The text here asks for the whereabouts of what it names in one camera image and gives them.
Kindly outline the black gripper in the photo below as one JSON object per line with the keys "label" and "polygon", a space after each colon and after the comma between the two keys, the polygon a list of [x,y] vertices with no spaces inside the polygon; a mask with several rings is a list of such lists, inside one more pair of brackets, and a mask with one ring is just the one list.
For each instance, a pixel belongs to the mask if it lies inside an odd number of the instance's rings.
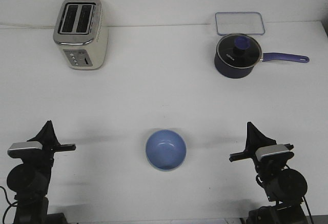
{"label": "black gripper", "polygon": [[61,145],[55,135],[53,123],[48,120],[38,134],[28,141],[38,141],[42,144],[42,156],[40,166],[42,168],[51,168],[54,164],[54,154],[56,152],[74,151],[75,144]]}
{"label": "black gripper", "polygon": [[288,160],[294,156],[293,144],[283,144],[290,150],[288,153],[279,154],[275,156],[268,156],[262,161],[258,161],[255,152],[266,146],[276,145],[277,142],[274,139],[266,137],[262,134],[252,122],[247,122],[247,138],[245,142],[245,150],[243,152],[233,153],[229,156],[229,161],[238,161],[243,159],[252,159],[255,170],[260,177],[271,177],[276,175],[287,165]]}

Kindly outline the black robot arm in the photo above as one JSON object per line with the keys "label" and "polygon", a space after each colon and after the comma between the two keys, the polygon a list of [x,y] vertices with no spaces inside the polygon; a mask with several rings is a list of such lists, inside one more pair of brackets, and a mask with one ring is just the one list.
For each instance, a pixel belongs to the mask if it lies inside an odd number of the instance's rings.
{"label": "black robot arm", "polygon": [[306,203],[308,184],[304,176],[287,165],[294,157],[293,144],[278,144],[266,137],[252,122],[247,123],[245,149],[229,156],[231,162],[251,159],[256,182],[273,206],[250,210],[246,223],[308,223],[301,207]]}
{"label": "black robot arm", "polygon": [[67,223],[64,213],[48,213],[49,200],[46,195],[54,154],[75,149],[75,144],[59,143],[50,120],[34,138],[10,146],[7,154],[22,160],[7,176],[8,188],[16,193],[15,202],[9,204],[9,207],[16,207],[14,223]]}

